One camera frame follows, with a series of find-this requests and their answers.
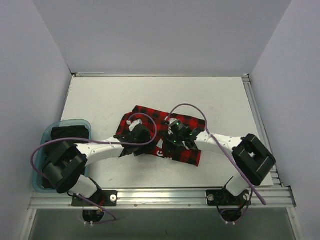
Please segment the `red black plaid shirt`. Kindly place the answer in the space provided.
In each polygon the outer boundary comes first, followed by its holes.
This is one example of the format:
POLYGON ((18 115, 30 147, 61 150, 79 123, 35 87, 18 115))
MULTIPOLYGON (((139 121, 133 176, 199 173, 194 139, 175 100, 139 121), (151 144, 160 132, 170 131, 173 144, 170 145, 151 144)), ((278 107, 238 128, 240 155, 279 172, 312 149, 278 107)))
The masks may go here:
POLYGON ((201 151, 192 143, 192 140, 196 139, 196 134, 205 130, 205 121, 189 115, 173 113, 169 119, 179 120, 179 123, 174 123, 173 129, 169 129, 170 124, 165 120, 168 115, 167 112, 137 105, 122 117, 116 134, 127 135, 130 131, 127 120, 133 122, 140 119, 150 130, 151 137, 157 134, 155 140, 143 146, 138 153, 134 154, 135 156, 153 155, 197 167, 200 163, 201 151))

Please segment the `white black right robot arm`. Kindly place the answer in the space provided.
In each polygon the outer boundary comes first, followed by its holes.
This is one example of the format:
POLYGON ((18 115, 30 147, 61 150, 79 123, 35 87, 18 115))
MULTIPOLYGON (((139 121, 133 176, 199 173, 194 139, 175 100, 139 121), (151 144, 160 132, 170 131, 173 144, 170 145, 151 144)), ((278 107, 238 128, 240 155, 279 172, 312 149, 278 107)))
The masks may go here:
POLYGON ((254 134, 234 137, 214 134, 201 128, 174 130, 170 127, 164 134, 164 143, 172 153, 195 150, 225 155, 237 171, 223 187, 221 197, 226 204, 234 204, 248 188, 263 205, 267 204, 256 187, 265 180, 276 164, 276 159, 254 134))

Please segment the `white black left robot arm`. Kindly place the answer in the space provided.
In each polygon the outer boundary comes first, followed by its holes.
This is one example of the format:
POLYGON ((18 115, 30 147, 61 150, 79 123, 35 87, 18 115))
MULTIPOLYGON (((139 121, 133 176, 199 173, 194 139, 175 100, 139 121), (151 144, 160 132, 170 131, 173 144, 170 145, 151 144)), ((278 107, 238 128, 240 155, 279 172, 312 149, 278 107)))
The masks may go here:
POLYGON ((90 206, 101 201, 99 185, 84 175, 85 168, 109 158, 138 154, 152 139, 150 130, 138 121, 125 135, 115 135, 102 143, 63 141, 47 158, 42 173, 57 193, 71 192, 90 206))

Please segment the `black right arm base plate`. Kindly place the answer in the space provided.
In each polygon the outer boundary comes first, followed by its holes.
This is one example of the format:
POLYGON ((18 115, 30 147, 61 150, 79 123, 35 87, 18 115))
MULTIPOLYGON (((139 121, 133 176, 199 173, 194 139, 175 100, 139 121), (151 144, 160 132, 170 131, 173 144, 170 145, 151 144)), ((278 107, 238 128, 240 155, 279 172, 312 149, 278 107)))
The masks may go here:
POLYGON ((244 206, 249 199, 250 193, 244 190, 240 195, 233 196, 225 189, 210 189, 206 191, 206 201, 208 206, 244 206))

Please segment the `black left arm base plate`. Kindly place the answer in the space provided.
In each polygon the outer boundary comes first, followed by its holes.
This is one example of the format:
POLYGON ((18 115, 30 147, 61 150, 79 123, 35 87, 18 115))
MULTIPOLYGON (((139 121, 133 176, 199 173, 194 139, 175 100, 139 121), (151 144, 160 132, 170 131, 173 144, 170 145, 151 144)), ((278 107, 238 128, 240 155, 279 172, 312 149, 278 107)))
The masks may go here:
MULTIPOLYGON (((101 207, 114 207, 117 205, 118 191, 100 190, 96 192, 89 200, 101 207)), ((91 203, 78 198, 75 194, 72 196, 71 206, 73 207, 93 207, 91 203)))

